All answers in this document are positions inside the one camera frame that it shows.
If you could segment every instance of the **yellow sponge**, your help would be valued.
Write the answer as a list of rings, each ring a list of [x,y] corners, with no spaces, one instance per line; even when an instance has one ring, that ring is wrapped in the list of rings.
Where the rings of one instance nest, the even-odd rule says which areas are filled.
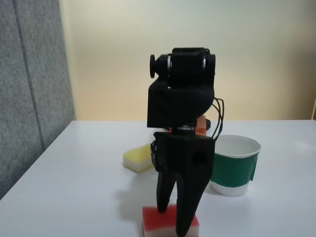
[[[124,153],[123,166],[138,174],[153,167],[150,144]]]

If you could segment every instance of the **red sponge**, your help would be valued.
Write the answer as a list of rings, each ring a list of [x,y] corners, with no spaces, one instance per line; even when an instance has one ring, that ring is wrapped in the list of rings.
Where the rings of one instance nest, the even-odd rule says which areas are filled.
[[[164,213],[159,213],[155,206],[143,206],[144,237],[177,237],[177,206],[170,205]],[[191,223],[187,237],[198,237],[199,223],[197,216]]]

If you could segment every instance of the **green label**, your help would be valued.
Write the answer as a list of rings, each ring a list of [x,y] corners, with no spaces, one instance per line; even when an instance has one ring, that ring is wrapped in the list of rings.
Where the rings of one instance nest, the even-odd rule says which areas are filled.
[[[231,158],[215,154],[211,181],[230,188],[245,185],[253,179],[257,159],[258,154],[247,158]]]

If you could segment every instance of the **wall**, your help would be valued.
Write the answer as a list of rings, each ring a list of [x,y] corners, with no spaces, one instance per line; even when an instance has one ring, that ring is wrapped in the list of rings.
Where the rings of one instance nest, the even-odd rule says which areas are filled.
[[[0,0],[0,199],[75,118],[58,0]]]
[[[149,56],[191,46],[216,54],[226,119],[312,117],[315,1],[60,2],[78,119],[146,120]]]

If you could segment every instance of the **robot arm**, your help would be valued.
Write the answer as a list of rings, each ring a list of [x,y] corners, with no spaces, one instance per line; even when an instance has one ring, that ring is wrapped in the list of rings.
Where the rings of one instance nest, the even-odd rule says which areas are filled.
[[[149,87],[147,127],[172,127],[154,133],[152,161],[158,171],[157,206],[167,209],[177,182],[176,232],[188,232],[213,168],[215,140],[196,135],[197,119],[214,100],[215,55],[206,48],[175,48],[152,55],[150,74],[158,79]]]

